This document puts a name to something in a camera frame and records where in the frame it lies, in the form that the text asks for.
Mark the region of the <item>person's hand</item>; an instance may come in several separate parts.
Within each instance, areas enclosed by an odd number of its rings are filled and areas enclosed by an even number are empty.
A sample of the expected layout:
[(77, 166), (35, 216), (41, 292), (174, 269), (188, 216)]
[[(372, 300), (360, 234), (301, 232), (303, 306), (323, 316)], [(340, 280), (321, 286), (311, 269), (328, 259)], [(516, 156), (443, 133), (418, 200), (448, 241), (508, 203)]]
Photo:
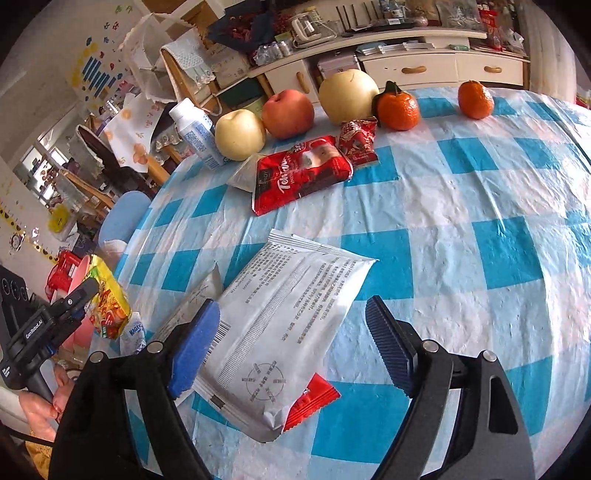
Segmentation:
[(30, 431), (34, 437), (53, 442), (56, 429), (50, 423), (51, 420), (59, 423), (65, 411), (70, 394), (75, 382), (68, 376), (66, 370), (59, 364), (54, 366), (54, 375), (57, 389), (51, 401), (31, 392), (21, 392), (19, 403)]

